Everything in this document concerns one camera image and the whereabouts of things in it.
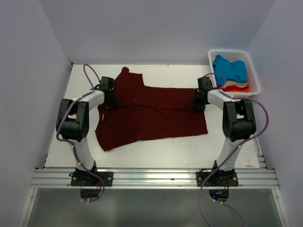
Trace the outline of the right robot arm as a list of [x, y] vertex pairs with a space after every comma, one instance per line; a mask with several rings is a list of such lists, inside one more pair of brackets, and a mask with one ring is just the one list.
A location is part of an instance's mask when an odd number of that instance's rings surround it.
[[256, 132], [253, 104], [250, 100], [237, 99], [212, 85], [208, 76], [197, 80], [192, 107], [205, 110], [212, 104], [223, 111], [222, 130], [225, 135], [222, 151], [214, 161], [211, 172], [196, 173], [198, 186], [238, 186], [235, 162], [244, 141]]

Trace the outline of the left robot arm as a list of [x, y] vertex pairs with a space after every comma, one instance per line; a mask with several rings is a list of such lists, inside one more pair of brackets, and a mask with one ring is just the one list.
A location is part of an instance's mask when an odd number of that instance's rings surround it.
[[102, 77], [92, 89], [75, 99], [62, 99], [56, 122], [56, 139], [71, 147], [75, 171], [70, 174], [72, 186], [105, 186], [98, 175], [96, 161], [89, 150], [89, 112], [99, 105], [114, 108], [118, 105], [115, 80]]

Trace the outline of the dark red t shirt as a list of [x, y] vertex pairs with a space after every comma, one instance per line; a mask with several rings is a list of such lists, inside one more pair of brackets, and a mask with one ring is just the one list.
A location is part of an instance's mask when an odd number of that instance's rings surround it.
[[121, 69], [115, 82], [117, 107], [98, 106], [95, 135], [104, 151], [142, 140], [208, 133], [204, 111], [191, 106], [193, 88], [148, 87], [142, 74], [127, 67]]

